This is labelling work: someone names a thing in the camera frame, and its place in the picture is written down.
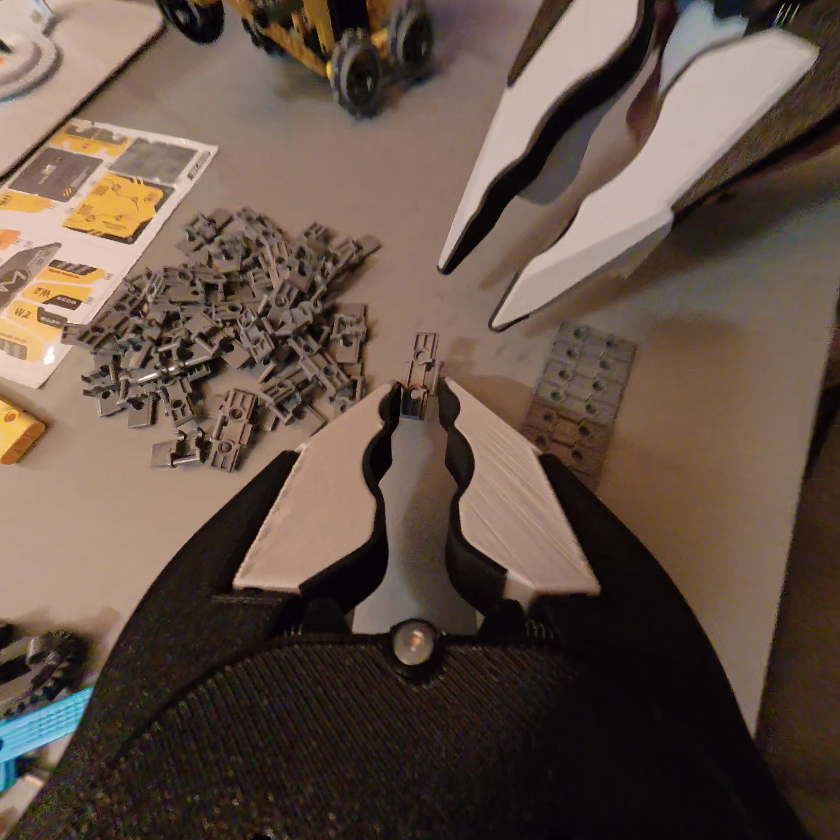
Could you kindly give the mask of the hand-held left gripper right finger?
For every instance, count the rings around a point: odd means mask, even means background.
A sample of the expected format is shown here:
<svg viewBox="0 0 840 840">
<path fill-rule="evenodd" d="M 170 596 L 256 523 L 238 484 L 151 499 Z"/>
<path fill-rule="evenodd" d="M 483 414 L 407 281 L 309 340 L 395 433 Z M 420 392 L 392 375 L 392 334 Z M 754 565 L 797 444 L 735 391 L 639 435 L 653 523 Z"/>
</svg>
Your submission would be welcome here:
<svg viewBox="0 0 840 840">
<path fill-rule="evenodd" d="M 455 481 L 445 562 L 457 593 L 482 616 L 503 602 L 528 613 L 543 596 L 599 595 L 535 445 L 449 376 L 438 417 Z"/>
</svg>

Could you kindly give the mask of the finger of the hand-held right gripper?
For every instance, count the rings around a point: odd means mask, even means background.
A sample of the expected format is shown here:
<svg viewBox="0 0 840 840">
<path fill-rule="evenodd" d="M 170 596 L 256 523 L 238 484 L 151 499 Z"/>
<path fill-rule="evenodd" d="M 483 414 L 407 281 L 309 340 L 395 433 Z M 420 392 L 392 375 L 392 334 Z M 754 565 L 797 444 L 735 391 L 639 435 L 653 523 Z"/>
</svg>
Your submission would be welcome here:
<svg viewBox="0 0 840 840">
<path fill-rule="evenodd" d="M 449 229 L 442 274 L 488 236 L 564 135 L 642 69 L 656 21 L 656 2 L 542 2 Z"/>
<path fill-rule="evenodd" d="M 606 268 L 644 259 L 644 249 L 671 229 L 677 201 L 808 73 L 819 53 L 805 38 L 768 28 L 694 58 L 668 87 L 642 149 L 522 269 L 490 329 L 509 328 Z"/>
</svg>

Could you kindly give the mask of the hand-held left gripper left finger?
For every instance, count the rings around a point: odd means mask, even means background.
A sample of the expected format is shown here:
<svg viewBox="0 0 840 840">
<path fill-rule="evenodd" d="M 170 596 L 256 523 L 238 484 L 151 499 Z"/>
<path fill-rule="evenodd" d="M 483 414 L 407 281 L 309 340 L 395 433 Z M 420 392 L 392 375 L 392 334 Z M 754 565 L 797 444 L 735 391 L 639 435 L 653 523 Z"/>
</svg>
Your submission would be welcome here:
<svg viewBox="0 0 840 840">
<path fill-rule="evenodd" d="M 402 387 L 387 382 L 297 448 L 232 595 L 325 598 L 351 613 L 378 588 L 389 553 L 380 483 L 401 397 Z"/>
</svg>

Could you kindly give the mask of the assembled grey track strip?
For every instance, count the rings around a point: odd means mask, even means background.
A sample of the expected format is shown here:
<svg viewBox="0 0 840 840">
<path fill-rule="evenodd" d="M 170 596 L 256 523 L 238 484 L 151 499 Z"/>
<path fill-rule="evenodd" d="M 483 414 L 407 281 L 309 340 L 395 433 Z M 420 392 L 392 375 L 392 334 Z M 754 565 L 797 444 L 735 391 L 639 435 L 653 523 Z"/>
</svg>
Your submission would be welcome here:
<svg viewBox="0 0 840 840">
<path fill-rule="evenodd" d="M 603 472 L 637 352 L 635 343 L 563 322 L 534 387 L 521 434 L 591 490 Z"/>
</svg>

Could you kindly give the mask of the two joined grey track links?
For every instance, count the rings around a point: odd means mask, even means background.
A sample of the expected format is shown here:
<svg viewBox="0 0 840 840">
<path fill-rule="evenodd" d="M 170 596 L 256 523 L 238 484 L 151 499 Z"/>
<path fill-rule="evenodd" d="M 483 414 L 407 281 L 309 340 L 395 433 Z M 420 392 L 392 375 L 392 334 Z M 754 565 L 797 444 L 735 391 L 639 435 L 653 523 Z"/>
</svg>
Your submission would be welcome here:
<svg viewBox="0 0 840 840">
<path fill-rule="evenodd" d="M 438 333 L 417 332 L 402 383 L 400 417 L 422 421 L 429 397 L 435 396 L 444 369 L 438 359 Z"/>
</svg>

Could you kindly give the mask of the pile of grey track links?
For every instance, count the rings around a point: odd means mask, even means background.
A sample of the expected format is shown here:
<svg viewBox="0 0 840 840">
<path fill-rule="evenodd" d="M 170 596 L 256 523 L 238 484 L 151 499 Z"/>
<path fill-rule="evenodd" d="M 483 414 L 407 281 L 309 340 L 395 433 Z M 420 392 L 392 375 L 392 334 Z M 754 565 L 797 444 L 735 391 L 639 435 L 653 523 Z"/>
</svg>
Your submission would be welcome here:
<svg viewBox="0 0 840 840">
<path fill-rule="evenodd" d="M 91 354 L 83 394 L 100 417 L 172 422 L 152 467 L 232 472 L 258 430 L 314 434 L 328 422 L 319 403 L 338 416 L 364 398 L 368 308 L 336 297 L 381 247 L 318 222 L 292 236 L 248 207 L 199 213 L 181 264 L 123 280 L 60 341 Z"/>
</svg>

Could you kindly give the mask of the yellow black toy brick vehicle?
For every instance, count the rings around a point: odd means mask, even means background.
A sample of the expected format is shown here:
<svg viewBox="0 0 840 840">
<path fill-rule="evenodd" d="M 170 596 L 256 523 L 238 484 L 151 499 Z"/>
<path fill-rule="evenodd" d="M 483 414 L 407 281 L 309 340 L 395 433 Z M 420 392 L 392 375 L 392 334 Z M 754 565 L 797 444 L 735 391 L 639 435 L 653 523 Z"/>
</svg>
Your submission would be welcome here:
<svg viewBox="0 0 840 840">
<path fill-rule="evenodd" d="M 433 61 L 434 23 L 425 2 L 157 1 L 164 20 L 197 45 L 236 12 L 246 34 L 271 56 L 289 56 L 326 79 L 350 116 L 375 115 L 392 83 L 412 85 Z"/>
</svg>

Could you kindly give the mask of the yellow brick panel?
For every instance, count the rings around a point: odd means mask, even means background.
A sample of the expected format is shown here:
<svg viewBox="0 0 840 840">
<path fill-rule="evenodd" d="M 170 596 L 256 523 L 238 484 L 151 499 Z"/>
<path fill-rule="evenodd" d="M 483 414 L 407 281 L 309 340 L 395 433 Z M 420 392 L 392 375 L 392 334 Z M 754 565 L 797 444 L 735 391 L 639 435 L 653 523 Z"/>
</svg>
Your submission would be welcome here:
<svg viewBox="0 0 840 840">
<path fill-rule="evenodd" d="M 48 428 L 48 423 L 2 394 L 1 465 L 11 466 L 25 457 Z"/>
</svg>

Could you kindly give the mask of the light blue plastic tool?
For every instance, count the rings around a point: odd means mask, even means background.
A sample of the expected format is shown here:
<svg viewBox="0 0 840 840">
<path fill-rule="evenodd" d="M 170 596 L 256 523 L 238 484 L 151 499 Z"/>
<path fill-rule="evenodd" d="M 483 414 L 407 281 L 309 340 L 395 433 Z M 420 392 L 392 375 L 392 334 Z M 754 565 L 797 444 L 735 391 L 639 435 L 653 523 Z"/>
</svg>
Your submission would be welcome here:
<svg viewBox="0 0 840 840">
<path fill-rule="evenodd" d="M 52 742 L 73 735 L 81 723 L 94 687 L 55 700 L 45 707 L 1 723 L 1 793 L 18 780 L 17 761 Z"/>
</svg>

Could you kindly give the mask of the yellow grey sticker sheet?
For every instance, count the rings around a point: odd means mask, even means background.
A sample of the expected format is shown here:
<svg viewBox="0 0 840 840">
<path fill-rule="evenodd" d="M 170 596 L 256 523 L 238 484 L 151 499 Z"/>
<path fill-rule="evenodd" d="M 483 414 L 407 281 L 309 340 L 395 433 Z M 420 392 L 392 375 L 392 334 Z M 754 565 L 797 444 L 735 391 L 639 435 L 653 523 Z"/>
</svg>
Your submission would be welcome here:
<svg viewBox="0 0 840 840">
<path fill-rule="evenodd" d="M 212 163 L 216 145 L 72 119 L 1 190 L 1 376 L 42 386 Z"/>
</svg>

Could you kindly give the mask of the white desk lamp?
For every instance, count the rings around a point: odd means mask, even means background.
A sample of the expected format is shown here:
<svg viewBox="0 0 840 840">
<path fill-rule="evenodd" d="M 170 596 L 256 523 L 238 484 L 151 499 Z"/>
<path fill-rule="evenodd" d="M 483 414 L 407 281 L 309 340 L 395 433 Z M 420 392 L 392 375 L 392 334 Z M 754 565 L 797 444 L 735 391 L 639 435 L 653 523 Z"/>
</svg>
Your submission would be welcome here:
<svg viewBox="0 0 840 840">
<path fill-rule="evenodd" d="M 152 2 L 2 1 L 2 175 L 163 28 Z"/>
</svg>

